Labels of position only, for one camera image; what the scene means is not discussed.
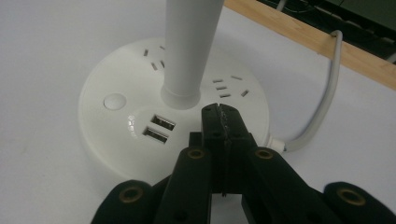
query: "wooden board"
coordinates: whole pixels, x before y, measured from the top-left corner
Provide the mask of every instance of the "wooden board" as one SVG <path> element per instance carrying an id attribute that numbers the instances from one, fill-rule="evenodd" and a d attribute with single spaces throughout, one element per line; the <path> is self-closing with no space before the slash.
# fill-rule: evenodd
<path id="1" fill-rule="evenodd" d="M 330 35 L 255 0 L 225 0 L 229 9 L 328 58 L 335 39 Z M 396 65 L 343 42 L 341 64 L 396 90 Z"/>

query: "round power strip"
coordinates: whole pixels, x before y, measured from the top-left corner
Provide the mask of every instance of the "round power strip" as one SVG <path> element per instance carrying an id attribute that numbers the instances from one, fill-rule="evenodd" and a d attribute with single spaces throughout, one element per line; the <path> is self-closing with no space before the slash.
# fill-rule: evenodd
<path id="1" fill-rule="evenodd" d="M 172 173 L 190 132 L 201 131 L 201 109 L 219 103 L 239 110 L 259 146 L 268 141 L 268 105 L 259 81 L 236 59 L 212 48 L 201 99 L 177 110 L 161 97 L 164 39 L 117 49 L 88 77 L 79 99 L 79 127 L 94 169 L 107 188 L 127 179 L 156 184 Z"/>

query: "usb charging port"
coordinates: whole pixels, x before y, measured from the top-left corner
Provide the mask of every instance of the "usb charging port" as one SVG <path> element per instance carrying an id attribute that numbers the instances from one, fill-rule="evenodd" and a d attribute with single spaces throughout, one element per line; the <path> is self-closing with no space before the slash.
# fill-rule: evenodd
<path id="1" fill-rule="evenodd" d="M 155 131 L 154 129 L 151 129 L 149 127 L 146 128 L 146 130 L 143 132 L 143 135 L 154 138 L 164 144 L 168 140 L 168 136 L 166 134 Z"/>
<path id="2" fill-rule="evenodd" d="M 165 119 L 165 118 L 157 116 L 157 115 L 155 115 L 152 118 L 151 122 L 158 124 L 161 127 L 164 127 L 165 129 L 170 130 L 170 131 L 172 131 L 176 126 L 176 124 L 174 122 L 170 121 L 169 119 Z"/>

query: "white table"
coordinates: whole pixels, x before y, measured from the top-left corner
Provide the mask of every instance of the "white table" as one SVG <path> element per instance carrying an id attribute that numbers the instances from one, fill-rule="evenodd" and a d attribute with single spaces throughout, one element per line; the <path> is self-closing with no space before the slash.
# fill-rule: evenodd
<path id="1" fill-rule="evenodd" d="M 0 3 L 0 223 L 89 223 L 105 197 L 79 140 L 78 96 L 111 51 L 164 36 L 164 0 Z M 290 140 L 312 116 L 330 62 L 224 8 L 217 47 L 246 63 Z M 396 211 L 396 92 L 345 67 L 314 140 L 284 158 L 311 187 L 346 181 Z M 212 223 L 244 223 L 215 197 Z"/>

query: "black object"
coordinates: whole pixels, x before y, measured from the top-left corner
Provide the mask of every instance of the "black object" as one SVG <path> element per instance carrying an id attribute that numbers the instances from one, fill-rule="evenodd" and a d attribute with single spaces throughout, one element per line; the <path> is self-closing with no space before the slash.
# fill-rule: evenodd
<path id="1" fill-rule="evenodd" d="M 356 186 L 311 189 L 278 153 L 257 147 L 233 107 L 204 107 L 202 131 L 191 133 L 189 145 L 157 185 L 116 186 L 92 223 L 209 223 L 212 193 L 242 194 L 249 223 L 396 223 L 385 205 Z"/>

